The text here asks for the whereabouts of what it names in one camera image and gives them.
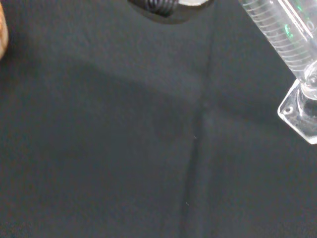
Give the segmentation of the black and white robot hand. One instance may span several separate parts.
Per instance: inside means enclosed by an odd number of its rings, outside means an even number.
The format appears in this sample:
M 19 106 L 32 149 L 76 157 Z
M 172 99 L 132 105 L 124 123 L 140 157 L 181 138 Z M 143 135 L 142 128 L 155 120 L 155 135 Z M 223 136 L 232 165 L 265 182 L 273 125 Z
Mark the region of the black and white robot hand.
M 210 7 L 212 0 L 129 0 L 140 15 L 160 24 L 181 24 Z

